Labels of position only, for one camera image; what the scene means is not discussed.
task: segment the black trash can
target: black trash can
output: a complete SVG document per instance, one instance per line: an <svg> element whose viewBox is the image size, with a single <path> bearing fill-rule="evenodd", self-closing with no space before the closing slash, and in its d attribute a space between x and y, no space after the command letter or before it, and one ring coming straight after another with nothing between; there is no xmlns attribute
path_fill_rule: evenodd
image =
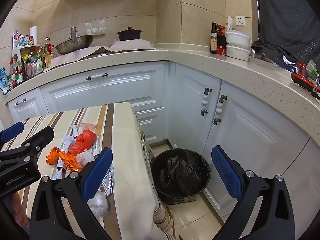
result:
<svg viewBox="0 0 320 240"><path fill-rule="evenodd" d="M186 149L160 153L152 162L151 171L161 201L169 205L194 198L205 189L211 178L207 161Z"/></svg>

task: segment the striped tablecloth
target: striped tablecloth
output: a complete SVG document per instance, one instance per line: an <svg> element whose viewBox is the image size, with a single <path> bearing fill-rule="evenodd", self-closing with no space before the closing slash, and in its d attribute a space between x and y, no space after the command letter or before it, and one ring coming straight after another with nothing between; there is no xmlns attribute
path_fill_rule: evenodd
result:
<svg viewBox="0 0 320 240"><path fill-rule="evenodd" d="M54 139L38 154L41 176L52 177L57 169L45 161L53 147L61 147L64 135L72 135L72 125L97 125L100 151L111 148L114 165L114 193L108 199L109 214L100 224L113 240L118 239L178 239L175 216L159 201L149 161L151 149L143 139L143 131L130 103L82 108L24 120L24 131L4 145L2 151L20 147L32 135L46 126L54 130ZM20 190L22 206L31 216L33 200L39 181ZM75 217L63 199L66 214L74 232L84 237Z"/></svg>

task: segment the tiled floor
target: tiled floor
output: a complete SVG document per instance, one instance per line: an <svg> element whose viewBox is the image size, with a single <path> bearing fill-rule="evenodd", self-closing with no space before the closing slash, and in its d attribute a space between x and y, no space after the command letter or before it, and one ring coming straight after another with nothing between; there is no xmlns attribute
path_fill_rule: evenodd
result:
<svg viewBox="0 0 320 240"><path fill-rule="evenodd" d="M155 156L172 149L164 144L152 148ZM222 226L222 220L203 195L197 195L195 202L170 205L178 217L179 234L183 240L211 240Z"/></svg>

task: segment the speckled countertop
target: speckled countertop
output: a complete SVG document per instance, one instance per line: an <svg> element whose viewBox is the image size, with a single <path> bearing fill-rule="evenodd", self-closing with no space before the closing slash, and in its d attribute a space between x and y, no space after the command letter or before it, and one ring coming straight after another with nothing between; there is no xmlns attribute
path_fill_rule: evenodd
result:
<svg viewBox="0 0 320 240"><path fill-rule="evenodd" d="M253 58L246 62L206 52L165 49L101 55L41 73L10 91L4 101L7 103L34 88L88 70L162 60L195 68L241 88L271 106L320 145L320 102L294 84L288 71Z"/></svg>

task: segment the cabinet handle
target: cabinet handle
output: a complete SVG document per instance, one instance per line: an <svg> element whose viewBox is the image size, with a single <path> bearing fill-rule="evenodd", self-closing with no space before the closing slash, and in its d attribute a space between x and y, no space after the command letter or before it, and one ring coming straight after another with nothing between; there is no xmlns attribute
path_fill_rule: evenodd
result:
<svg viewBox="0 0 320 240"><path fill-rule="evenodd" d="M94 76L88 76L88 77L87 77L87 80L91 80L91 79L95 79L95 78L100 78L100 77L106 77L106 76L108 76L108 73L97 74L97 75L94 75Z"/></svg>
<svg viewBox="0 0 320 240"><path fill-rule="evenodd" d="M16 106L22 104L23 102L27 101L27 99L22 99L21 101L16 102Z"/></svg>
<svg viewBox="0 0 320 240"><path fill-rule="evenodd" d="M209 88L204 89L204 96L203 96L203 100L202 100L202 107L201 107L201 114L200 114L201 116L204 116L204 114L208 113L208 111L205 109L205 107L208 104L209 92L212 93L212 89L209 89Z"/></svg>
<svg viewBox="0 0 320 240"><path fill-rule="evenodd" d="M228 99L227 96L220 95L220 99L219 99L218 104L217 104L216 112L214 114L213 125L217 125L218 122L221 122L220 115L222 113L222 107L223 107L223 103L224 103L223 100L227 100L227 99Z"/></svg>

